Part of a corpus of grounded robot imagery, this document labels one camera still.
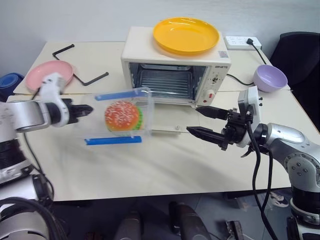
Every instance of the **white wall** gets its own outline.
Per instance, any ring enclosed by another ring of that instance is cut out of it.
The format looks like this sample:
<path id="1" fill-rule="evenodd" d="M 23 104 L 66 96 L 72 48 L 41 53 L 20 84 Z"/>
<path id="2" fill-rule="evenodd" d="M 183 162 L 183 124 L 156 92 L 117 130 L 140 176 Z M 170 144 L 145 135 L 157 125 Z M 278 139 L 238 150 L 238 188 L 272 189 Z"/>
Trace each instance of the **white wall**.
<path id="1" fill-rule="evenodd" d="M 320 32 L 319 0 L 0 0 L 0 76 L 26 74 L 46 41 L 124 41 L 175 16 L 257 36 L 269 57 L 281 33 Z"/>

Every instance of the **oven control knob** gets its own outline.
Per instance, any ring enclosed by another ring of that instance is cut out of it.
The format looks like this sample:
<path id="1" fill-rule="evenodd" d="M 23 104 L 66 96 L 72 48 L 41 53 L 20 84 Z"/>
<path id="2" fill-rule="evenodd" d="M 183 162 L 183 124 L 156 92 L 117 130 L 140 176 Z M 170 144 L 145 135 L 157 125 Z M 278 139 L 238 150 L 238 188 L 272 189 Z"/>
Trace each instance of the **oven control knob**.
<path id="1" fill-rule="evenodd" d="M 204 92 L 203 105 L 210 105 L 214 99 L 215 92 L 211 89 Z"/>

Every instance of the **yellow plate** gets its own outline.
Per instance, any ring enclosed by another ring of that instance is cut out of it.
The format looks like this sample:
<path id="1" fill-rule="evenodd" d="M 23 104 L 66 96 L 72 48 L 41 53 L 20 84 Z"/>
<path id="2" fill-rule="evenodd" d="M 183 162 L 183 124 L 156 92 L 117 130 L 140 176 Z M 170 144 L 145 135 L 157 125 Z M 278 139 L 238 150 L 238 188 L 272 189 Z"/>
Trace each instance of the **yellow plate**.
<path id="1" fill-rule="evenodd" d="M 173 17 L 159 22 L 153 29 L 153 37 L 163 49 L 179 55 L 203 53 L 219 41 L 215 27 L 190 17 Z"/>

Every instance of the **power strip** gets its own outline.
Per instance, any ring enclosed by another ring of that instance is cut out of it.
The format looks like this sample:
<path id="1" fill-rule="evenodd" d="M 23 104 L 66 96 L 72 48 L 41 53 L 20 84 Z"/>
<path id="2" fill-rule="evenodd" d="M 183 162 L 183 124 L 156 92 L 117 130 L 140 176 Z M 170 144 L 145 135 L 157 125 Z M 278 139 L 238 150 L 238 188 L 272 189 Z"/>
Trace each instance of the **power strip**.
<path id="1" fill-rule="evenodd" d="M 255 50 L 253 46 L 247 44 L 248 39 L 252 39 L 253 45 L 261 49 L 262 45 L 255 36 L 225 36 L 224 42 L 228 50 Z"/>

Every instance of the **pink bowl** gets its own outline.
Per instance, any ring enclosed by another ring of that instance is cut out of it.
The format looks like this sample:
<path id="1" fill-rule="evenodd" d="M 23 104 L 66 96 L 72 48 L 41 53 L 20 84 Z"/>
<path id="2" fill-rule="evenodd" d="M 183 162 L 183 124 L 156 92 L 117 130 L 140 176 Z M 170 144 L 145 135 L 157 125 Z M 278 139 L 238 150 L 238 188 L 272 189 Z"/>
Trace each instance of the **pink bowl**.
<path id="1" fill-rule="evenodd" d="M 263 92 L 274 92 L 287 85 L 286 75 L 275 66 L 260 65 L 255 70 L 253 82 Z"/>
<path id="2" fill-rule="evenodd" d="M 45 76 L 58 73 L 65 80 L 66 85 L 72 80 L 74 69 L 72 65 L 66 61 L 52 60 L 44 62 L 32 69 L 24 78 L 26 87 L 35 92 L 40 88 Z"/>

